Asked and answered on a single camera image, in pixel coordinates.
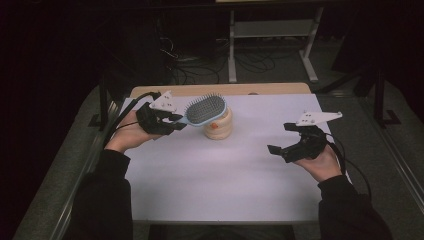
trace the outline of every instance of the person's left arm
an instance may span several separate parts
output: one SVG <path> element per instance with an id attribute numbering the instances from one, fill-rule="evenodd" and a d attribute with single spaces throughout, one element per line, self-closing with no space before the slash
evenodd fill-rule
<path id="1" fill-rule="evenodd" d="M 136 119 L 131 111 L 120 125 Z M 133 239 L 131 187 L 125 179 L 130 159 L 124 153 L 157 137 L 138 124 L 115 132 L 100 153 L 95 170 L 86 174 L 78 187 L 63 239 Z"/>

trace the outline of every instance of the person's right arm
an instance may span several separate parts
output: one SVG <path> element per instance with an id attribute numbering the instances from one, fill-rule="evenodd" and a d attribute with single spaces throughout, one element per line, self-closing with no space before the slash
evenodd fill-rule
<path id="1" fill-rule="evenodd" d="M 329 146 L 316 159 L 302 159 L 295 164 L 303 167 L 319 182 L 322 240 L 393 239 L 389 227 L 375 211 L 369 197 L 358 194 L 347 177 L 342 175 Z"/>

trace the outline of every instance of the person's left hand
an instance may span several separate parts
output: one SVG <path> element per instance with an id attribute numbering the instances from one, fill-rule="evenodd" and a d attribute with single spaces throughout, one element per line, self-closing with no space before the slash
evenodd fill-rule
<path id="1" fill-rule="evenodd" d="M 135 111 L 130 111 L 128 115 L 122 119 L 118 129 L 115 131 L 112 139 L 106 144 L 105 149 L 115 150 L 124 153 L 130 148 L 135 148 L 151 139 L 157 139 L 161 135 L 148 134 L 137 123 Z"/>

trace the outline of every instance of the table leg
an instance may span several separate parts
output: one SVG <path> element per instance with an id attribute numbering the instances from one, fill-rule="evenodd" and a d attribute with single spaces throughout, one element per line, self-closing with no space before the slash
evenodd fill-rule
<path id="1" fill-rule="evenodd" d="M 308 76 L 309 76 L 309 80 L 311 82 L 318 81 L 318 77 L 315 73 L 314 68 L 312 67 L 311 61 L 309 60 L 309 53 L 311 52 L 312 44 L 314 43 L 314 40 L 315 40 L 315 36 L 318 30 L 318 26 L 321 20 L 323 10 L 324 10 L 323 7 L 318 8 L 315 14 L 314 22 L 311 25 L 311 30 L 309 31 L 306 46 L 304 49 L 299 51 L 300 58 L 302 59 L 302 62 L 303 62 L 303 66 L 305 67 L 306 72 L 308 73 Z"/>

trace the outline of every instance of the black sleeve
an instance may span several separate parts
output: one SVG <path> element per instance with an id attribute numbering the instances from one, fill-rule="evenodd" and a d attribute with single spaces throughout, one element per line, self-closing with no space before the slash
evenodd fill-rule
<path id="1" fill-rule="evenodd" d="M 367 195 L 358 194 L 346 176 L 318 184 L 321 237 L 329 239 L 393 239 L 390 229 L 375 211 Z"/>
<path id="2" fill-rule="evenodd" d="M 63 239 L 133 239 L 129 162 L 119 152 L 100 153 L 95 171 L 78 187 Z"/>

